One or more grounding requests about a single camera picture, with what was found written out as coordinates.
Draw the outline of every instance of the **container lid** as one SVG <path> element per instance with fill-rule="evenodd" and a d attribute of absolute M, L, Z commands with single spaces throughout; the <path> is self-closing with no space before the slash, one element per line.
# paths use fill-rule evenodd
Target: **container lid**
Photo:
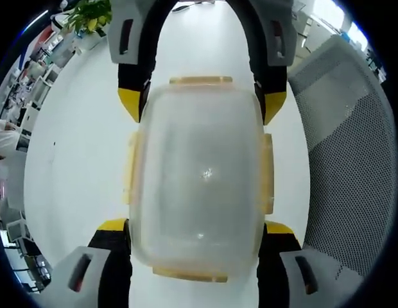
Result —
<path fill-rule="evenodd" d="M 155 268 L 219 277 L 256 260 L 261 111 L 253 93 L 220 81 L 173 80 L 144 109 L 130 192 L 132 253 Z"/>

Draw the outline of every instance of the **potted plant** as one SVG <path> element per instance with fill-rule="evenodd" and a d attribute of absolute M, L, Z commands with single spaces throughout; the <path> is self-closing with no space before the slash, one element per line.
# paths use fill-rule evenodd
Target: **potted plant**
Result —
<path fill-rule="evenodd" d="M 82 49 L 90 50 L 106 36 L 111 20 L 109 0 L 81 0 L 68 17 L 66 28 L 82 38 Z"/>

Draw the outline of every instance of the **window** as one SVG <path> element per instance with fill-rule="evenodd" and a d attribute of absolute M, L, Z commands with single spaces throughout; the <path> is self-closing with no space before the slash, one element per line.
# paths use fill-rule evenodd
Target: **window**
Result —
<path fill-rule="evenodd" d="M 323 19 L 335 29 L 340 29 L 345 18 L 343 10 L 332 0 L 316 0 L 313 5 L 313 15 Z"/>
<path fill-rule="evenodd" d="M 2 244 L 4 247 L 16 247 L 15 243 L 11 243 L 8 238 L 8 232 L 6 230 L 0 230 L 0 236 L 2 240 Z"/>
<path fill-rule="evenodd" d="M 347 32 L 347 34 L 353 42 L 361 45 L 362 51 L 365 51 L 367 47 L 367 38 L 354 22 L 352 23 L 352 26 L 350 27 L 350 30 L 349 32 Z"/>

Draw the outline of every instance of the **chair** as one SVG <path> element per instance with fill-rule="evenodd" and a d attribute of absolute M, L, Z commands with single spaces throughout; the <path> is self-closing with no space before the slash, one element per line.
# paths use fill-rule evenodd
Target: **chair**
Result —
<path fill-rule="evenodd" d="M 389 233 L 398 193 L 395 124 L 376 77 L 331 37 L 289 74 L 309 151 L 304 247 L 365 276 Z"/>

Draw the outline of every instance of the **green leaves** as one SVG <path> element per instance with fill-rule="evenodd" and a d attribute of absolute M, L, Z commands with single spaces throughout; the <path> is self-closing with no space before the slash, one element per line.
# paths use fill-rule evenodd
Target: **green leaves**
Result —
<path fill-rule="evenodd" d="M 66 28 L 92 33 L 112 20 L 109 0 L 81 0 L 68 17 Z"/>

